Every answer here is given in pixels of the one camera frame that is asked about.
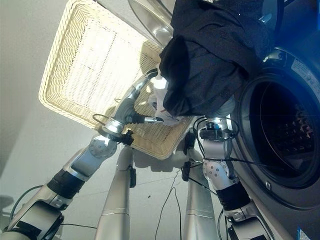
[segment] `white cloth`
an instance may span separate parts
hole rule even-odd
[[[158,68],[158,75],[151,78],[153,83],[153,94],[150,95],[148,103],[155,110],[155,116],[163,119],[163,125],[173,126],[179,123],[183,116],[171,116],[171,114],[164,108],[164,99],[168,91],[168,82],[161,76]]]

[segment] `electrical cable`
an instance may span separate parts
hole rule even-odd
[[[105,116],[103,114],[99,114],[99,113],[96,113],[96,114],[92,115],[93,120],[95,120],[96,122],[100,123],[101,125],[105,125],[106,124],[105,122],[100,121],[99,119],[97,119],[96,116],[100,116],[100,117],[104,117],[105,119],[108,119],[107,116]]]
[[[282,167],[279,167],[279,166],[272,166],[272,165],[264,164],[264,163],[261,163],[261,162],[241,160],[241,159],[232,158],[232,157],[230,157],[229,159],[213,159],[213,158],[207,158],[207,157],[205,157],[204,160],[209,160],[209,161],[222,161],[222,162],[240,162],[240,163],[252,164],[252,165],[262,166],[262,167],[271,168],[271,169],[276,169],[276,170],[284,170]]]
[[[239,132],[240,132],[239,124],[237,123],[237,121],[235,121],[235,120],[233,120],[233,119],[231,119],[229,117],[221,117],[221,118],[222,119],[228,119],[228,120],[234,122],[234,124],[236,125],[236,131],[232,133],[231,137],[227,137],[227,138],[224,138],[222,140],[213,140],[213,141],[215,141],[215,142],[226,142],[226,141],[235,139],[238,136]]]
[[[199,184],[201,187],[203,187],[204,189],[210,191],[213,195],[218,196],[214,191],[212,191],[210,188],[206,187],[205,185],[203,185],[201,182],[198,182],[197,180],[194,180],[191,177],[188,177],[192,182],[195,182],[196,184]]]
[[[221,237],[221,232],[220,232],[220,221],[221,221],[221,217],[222,217],[222,214],[224,213],[224,210],[222,209],[220,214],[219,214],[219,217],[218,217],[218,224],[217,224],[217,230],[218,230],[218,236],[219,236],[219,239],[222,240],[222,237]]]
[[[30,191],[32,191],[32,190],[34,190],[34,189],[39,189],[39,188],[41,188],[42,186],[43,186],[43,185],[39,185],[39,186],[34,186],[34,187],[29,188],[27,191],[25,191],[25,192],[18,198],[18,200],[15,202],[15,204],[14,204],[14,206],[13,206],[11,212],[10,212],[9,222],[11,222],[12,219],[14,218],[15,210],[16,210],[19,202],[24,198],[24,196],[25,196],[27,193],[29,193]]]
[[[85,225],[79,225],[79,224],[73,224],[73,223],[62,223],[62,224],[60,224],[60,226],[62,226],[62,225],[76,226],[76,227],[89,228],[89,229],[97,229],[97,227],[94,227],[94,226],[85,226]]]
[[[199,118],[197,118],[194,123],[193,123],[193,126],[192,126],[192,129],[194,131],[194,135],[195,135],[195,138],[198,142],[198,145],[199,145],[199,148],[200,148],[200,151],[202,153],[202,156],[205,157],[205,150],[204,150],[204,146],[201,144],[200,140],[199,140],[199,135],[198,135],[198,127],[199,127],[199,124],[197,125],[197,128],[196,128],[196,122],[201,120],[201,119],[204,119],[203,121],[205,121],[207,118],[205,116],[201,116]]]
[[[156,226],[156,231],[155,231],[155,236],[154,236],[154,240],[157,240],[157,233],[158,233],[158,229],[159,229],[159,226],[160,226],[160,221],[161,221],[161,217],[162,217],[162,213],[163,213],[163,210],[165,208],[165,205],[172,193],[172,191],[174,190],[174,195],[175,195],[175,199],[176,199],[176,202],[177,202],[177,205],[178,205],[178,209],[179,209],[179,217],[180,217],[180,240],[182,240],[182,223],[181,223],[181,208],[180,208],[180,204],[179,204],[179,201],[178,201],[178,197],[177,197],[177,193],[176,193],[176,188],[174,187],[174,184],[175,184],[175,181],[176,181],[176,178],[178,176],[178,172],[180,172],[180,169],[176,172],[176,175],[174,176],[173,178],[173,182],[171,184],[171,187],[170,187],[170,191],[169,191],[169,194],[168,196],[166,197],[163,205],[162,205],[162,208],[161,208],[161,211],[160,211],[160,217],[159,217],[159,221],[158,221],[158,224]]]
[[[229,240],[229,235],[228,235],[228,223],[227,223],[227,217],[226,217],[226,215],[224,215],[224,224],[225,224],[226,240]]]

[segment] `washing machine label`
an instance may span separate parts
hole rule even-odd
[[[291,69],[305,80],[316,95],[316,98],[320,101],[320,83],[309,68],[296,58],[293,61]]]
[[[304,231],[301,230],[300,227],[298,227],[296,240],[311,240],[311,239],[304,233]]]

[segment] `wicker basket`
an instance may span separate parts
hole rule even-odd
[[[89,128],[93,114],[110,116],[127,89],[159,63],[160,48],[91,0],[70,0],[60,21],[39,90],[41,103]],[[148,105],[150,82],[135,103],[140,114],[154,115]],[[174,127],[130,124],[132,147],[158,159],[169,157],[192,119]]]

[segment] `gray floor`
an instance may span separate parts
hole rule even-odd
[[[49,181],[94,134],[89,128],[48,110],[38,100],[42,74],[66,2],[0,1],[1,228],[8,224],[8,214],[18,197],[26,189]],[[127,0],[101,2],[142,29]],[[119,151],[102,164],[64,211],[65,223],[97,225]],[[180,153],[174,164],[172,159],[159,163],[141,153],[136,158],[140,163],[143,159],[145,165],[140,164],[137,169],[137,186],[130,191],[131,240],[154,239],[161,206],[178,171],[172,165],[183,163],[184,159]],[[183,224],[188,184],[178,177],[175,186]],[[214,202],[218,214],[221,208],[216,199]],[[64,226],[56,239],[89,240],[94,234],[89,228]],[[179,212],[174,196],[163,211],[157,239],[179,239]]]

